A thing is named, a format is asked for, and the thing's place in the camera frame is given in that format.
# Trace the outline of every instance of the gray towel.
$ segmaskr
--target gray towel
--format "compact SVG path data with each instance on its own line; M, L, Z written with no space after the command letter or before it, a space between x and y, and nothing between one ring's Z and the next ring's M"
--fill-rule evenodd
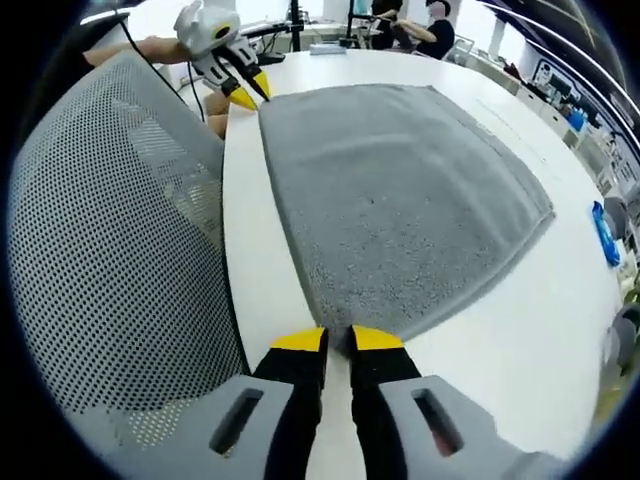
M553 218L522 161L432 88L279 96L260 126L322 326L418 335L497 284Z

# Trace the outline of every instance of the black cable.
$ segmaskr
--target black cable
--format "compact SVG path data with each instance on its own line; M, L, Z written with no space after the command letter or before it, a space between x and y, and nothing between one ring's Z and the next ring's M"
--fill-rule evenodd
M264 53L270 53L273 52L273 49L276 46L276 39L278 38L278 35L280 35L280 32L276 32L274 33L271 38L269 39L269 41L267 42L267 47L265 50L263 50Z
M198 94L196 93L196 86L193 83L193 73L191 73L191 62L187 62L187 70L189 71L189 82L191 83L191 91L193 92L193 96L196 98L196 103L198 104L198 110L200 110L200 118L202 118L202 122L205 123L206 120L204 118L204 110L202 109L202 104L200 103Z
M147 65L149 65L149 67L151 68L151 70L154 71L154 73L156 75L158 75L158 77L160 77L160 79L165 83L165 85L167 87L169 87L169 89L175 93L176 97L178 97L180 99L180 101L182 101L182 103L184 103L186 105L186 102L184 101L184 99L180 96L180 94L173 88L173 86L167 81L166 78L164 78L160 72L158 72L153 64L147 59L147 57L144 56L144 54L140 51L140 49L138 48L138 45L136 45L136 42L133 41L133 38L131 38L131 34L129 33L129 29L127 28L127 26L124 24L124 20L122 20L122 18L120 18L120 14L118 13L118 9L114 6L113 7L113 13L116 15L116 17L118 17L118 23L120 23L120 26L122 27L122 30L124 31L125 36L127 37L127 40L129 40L129 43L131 44L131 48L133 48L136 53L138 55L140 55L142 58L144 58L144 61L147 62Z

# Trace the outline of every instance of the blue object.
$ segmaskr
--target blue object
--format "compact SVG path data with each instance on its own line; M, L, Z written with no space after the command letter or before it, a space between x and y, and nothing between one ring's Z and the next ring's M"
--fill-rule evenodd
M367 0L356 0L353 5L353 13L356 15L366 15L369 13L369 2L367 2Z
M620 253L618 247L616 247L615 240L611 235L611 230L604 220L604 208L598 202L593 202L593 221L596 223L596 229L598 230L598 236L600 237L600 243L602 244L602 251L607 259L607 263L612 267L620 265Z
M584 115L577 110L573 110L567 120L569 121L569 124L578 132L582 130L582 127L584 127Z

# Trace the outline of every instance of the cable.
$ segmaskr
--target cable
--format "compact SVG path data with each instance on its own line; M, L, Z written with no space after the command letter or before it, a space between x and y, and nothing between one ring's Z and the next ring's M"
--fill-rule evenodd
M318 35L320 37L320 41L322 41L322 33L320 33L318 30L313 28L311 25L321 25L321 24L320 23L305 23L304 24L304 29L305 30L311 30L313 33Z
M127 40L129 41L129 44L131 45L131 48L133 48L138 55L140 55L142 58L144 58L145 62L147 62L147 65L149 65L151 70L153 70L154 73L156 75L158 75L158 77L160 77L160 79L165 83L165 85L167 87L169 87L169 89L176 95L176 97L178 97L180 99L180 101L186 105L184 99L180 96L180 94L173 88L173 86L167 81L166 78L164 78L162 75L160 75L160 72L158 72L155 69L153 64L140 51L140 49L138 48L138 45L136 45L136 42L134 42L133 38L131 38L131 34L129 33L129 29L127 28L127 26L124 24L124 20L122 20L122 18L120 17L120 14L118 12L118 8L114 5L112 7L112 9L113 9L113 13L115 14L115 16L118 17L118 23L120 23L120 26L122 27L122 30L124 31L124 34L127 37Z
M187 70L189 71L189 82L191 82L191 91L193 92L193 96L195 97L196 103L198 104L198 110L200 110L200 118L202 118L202 123L206 123L206 120L204 118L204 110L202 109L202 104L200 103L198 94L196 93L196 86L193 83L193 73L191 73L191 62L187 62Z
M263 53L270 53L273 52L273 49L276 46L276 39L278 38L278 36L280 35L280 32L276 32L274 33L271 38L269 39L269 41L267 42L267 47L265 50L263 50Z

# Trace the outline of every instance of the window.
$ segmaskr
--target window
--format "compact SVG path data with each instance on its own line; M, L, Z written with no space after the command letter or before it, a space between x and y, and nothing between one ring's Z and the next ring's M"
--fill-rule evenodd
M409 1L407 18L419 25L429 25L431 17L429 16L429 9L424 4L424 0Z
M495 26L496 17L491 10L476 0L462 0L456 19L456 34L473 40L474 49L489 50Z
M300 9L309 17L322 17L323 0L298 0ZM236 11L242 25L255 22L281 22L287 17L291 0L236 0Z

